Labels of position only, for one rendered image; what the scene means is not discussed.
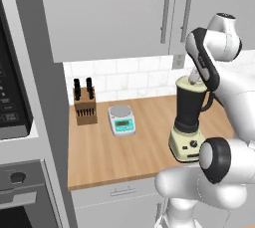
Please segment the white and teal kitchen scale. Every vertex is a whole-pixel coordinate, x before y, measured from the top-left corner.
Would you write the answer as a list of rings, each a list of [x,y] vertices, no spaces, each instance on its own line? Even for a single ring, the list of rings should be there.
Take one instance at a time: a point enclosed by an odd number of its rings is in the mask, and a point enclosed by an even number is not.
[[[135,119],[129,105],[109,107],[108,118],[114,136],[135,134]]]

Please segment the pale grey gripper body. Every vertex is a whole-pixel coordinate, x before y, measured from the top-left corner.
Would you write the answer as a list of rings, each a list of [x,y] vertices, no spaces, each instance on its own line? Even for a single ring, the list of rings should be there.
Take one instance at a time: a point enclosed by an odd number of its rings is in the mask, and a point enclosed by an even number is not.
[[[189,77],[188,77],[188,81],[192,84],[192,85],[195,85],[195,84],[201,84],[202,83],[202,80],[200,78],[200,75],[199,75],[199,72],[197,71],[196,68],[193,68]]]

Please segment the wide grey cupboard door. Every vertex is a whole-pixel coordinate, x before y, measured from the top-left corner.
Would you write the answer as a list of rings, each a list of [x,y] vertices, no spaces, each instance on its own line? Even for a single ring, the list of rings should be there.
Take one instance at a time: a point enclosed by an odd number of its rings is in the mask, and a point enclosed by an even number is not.
[[[164,0],[43,0],[56,63],[167,55],[160,44]]]

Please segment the cream and black blender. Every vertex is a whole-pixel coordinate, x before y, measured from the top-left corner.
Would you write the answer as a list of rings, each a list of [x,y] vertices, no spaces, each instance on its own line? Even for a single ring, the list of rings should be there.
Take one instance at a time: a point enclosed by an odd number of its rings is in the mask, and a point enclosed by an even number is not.
[[[199,129],[199,116],[213,104],[213,93],[209,94],[207,104],[204,99],[208,92],[204,83],[199,80],[194,85],[188,76],[176,82],[176,118],[170,131],[169,148],[179,162],[196,162],[199,150],[205,138]]]

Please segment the black oven knob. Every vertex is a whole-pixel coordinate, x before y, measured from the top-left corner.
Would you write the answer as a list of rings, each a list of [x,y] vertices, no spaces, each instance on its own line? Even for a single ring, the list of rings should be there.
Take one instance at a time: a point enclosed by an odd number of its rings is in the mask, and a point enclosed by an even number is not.
[[[13,184],[22,184],[26,179],[26,174],[21,171],[13,172],[10,175],[10,180]]]

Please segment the grey base cupboard door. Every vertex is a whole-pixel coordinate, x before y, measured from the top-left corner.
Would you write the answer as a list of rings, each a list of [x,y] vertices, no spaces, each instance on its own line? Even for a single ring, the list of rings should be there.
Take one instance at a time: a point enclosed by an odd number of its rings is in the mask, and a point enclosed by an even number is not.
[[[156,204],[164,199],[157,193],[75,208],[78,228],[153,228]]]

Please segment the grey built-in oven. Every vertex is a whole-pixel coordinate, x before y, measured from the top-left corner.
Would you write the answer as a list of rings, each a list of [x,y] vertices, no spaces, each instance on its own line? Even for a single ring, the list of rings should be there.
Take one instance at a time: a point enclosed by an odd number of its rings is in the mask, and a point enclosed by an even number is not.
[[[44,159],[0,164],[0,228],[64,228]]]

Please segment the grey drawer front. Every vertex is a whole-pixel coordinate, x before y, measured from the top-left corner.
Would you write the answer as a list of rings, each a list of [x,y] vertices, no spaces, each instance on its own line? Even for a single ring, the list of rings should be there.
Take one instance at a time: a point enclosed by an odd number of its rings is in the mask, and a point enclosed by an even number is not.
[[[111,197],[110,192],[113,192],[115,188],[122,190],[125,188],[135,188],[136,193],[122,195],[118,197]],[[133,181],[126,181],[116,184],[108,184],[98,187],[85,188],[74,190],[71,192],[74,206],[76,208],[95,206],[98,204],[104,204],[108,202],[115,202],[118,200],[124,200],[128,198],[134,198],[139,196],[148,196],[156,193],[154,186],[154,178],[145,178]]]

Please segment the grey tall appliance cabinet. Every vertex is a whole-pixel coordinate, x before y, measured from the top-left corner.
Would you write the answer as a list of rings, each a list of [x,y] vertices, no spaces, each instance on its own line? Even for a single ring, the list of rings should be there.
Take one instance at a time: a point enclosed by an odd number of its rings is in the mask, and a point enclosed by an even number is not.
[[[78,228],[68,190],[69,104],[63,65],[53,62],[43,0],[16,2],[69,221],[68,228]]]

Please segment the black microwave oven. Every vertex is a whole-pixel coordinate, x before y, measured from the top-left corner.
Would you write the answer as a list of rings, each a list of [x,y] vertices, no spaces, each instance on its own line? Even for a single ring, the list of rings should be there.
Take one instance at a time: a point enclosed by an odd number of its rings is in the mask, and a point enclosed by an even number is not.
[[[26,137],[32,123],[32,110],[0,0],[0,139]]]

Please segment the grey wall socket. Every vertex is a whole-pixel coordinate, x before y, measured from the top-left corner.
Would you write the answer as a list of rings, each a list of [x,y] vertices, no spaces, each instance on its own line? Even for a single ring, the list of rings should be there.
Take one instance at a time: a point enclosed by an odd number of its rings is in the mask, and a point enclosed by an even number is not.
[[[184,55],[174,55],[173,61],[172,61],[172,68],[174,70],[179,70],[184,68],[184,61],[185,56]]]

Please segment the wooden knife block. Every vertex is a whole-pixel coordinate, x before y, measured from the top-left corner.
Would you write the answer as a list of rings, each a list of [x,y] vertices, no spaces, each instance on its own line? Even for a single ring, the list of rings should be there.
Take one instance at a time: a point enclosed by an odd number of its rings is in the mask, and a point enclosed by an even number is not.
[[[98,122],[96,94],[90,98],[86,88],[81,88],[80,99],[74,100],[77,125],[94,124]]]

